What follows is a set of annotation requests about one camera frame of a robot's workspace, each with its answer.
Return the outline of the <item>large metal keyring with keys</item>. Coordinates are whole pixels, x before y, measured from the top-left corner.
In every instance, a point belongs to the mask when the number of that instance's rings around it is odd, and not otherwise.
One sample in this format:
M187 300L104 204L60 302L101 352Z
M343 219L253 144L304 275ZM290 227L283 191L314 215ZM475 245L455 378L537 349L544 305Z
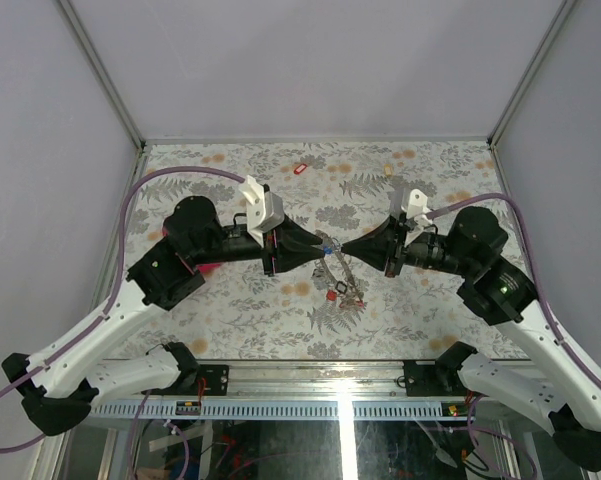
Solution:
M341 251L340 242L326 232L316 230L321 240L323 257L314 262L312 279L322 293L322 308L327 311L362 312L366 303L364 293L354 277L350 262Z

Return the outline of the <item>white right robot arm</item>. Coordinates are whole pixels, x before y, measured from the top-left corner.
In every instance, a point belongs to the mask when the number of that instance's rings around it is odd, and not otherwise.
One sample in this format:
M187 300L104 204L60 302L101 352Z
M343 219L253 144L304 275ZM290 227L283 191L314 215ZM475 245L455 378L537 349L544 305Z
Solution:
M464 388L485 394L547 432L579 467L601 471L601 369L565 333L540 301L540 291L501 252L508 235L484 207L465 207L449 232L411 232L403 217L345 243L343 253L388 277L405 266L457 275L463 304L514 342L547 379L546 384L504 369L457 341L435 361L436 382L447 394Z

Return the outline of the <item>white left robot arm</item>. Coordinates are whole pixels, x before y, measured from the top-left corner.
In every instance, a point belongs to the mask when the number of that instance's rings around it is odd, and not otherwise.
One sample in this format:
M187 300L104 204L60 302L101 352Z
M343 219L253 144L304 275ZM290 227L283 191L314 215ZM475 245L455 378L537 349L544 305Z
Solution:
M201 267L259 260L268 276L323 258L321 239L284 214L267 194L220 224L204 196L181 200L163 222L163 237L124 273L120 289L70 332L36 354L2 363L16 383L28 419L56 436L91 410L135 393L188 394L201 382L199 364L182 342L167 342L132 360L110 353L150 320L171 311L205 283Z

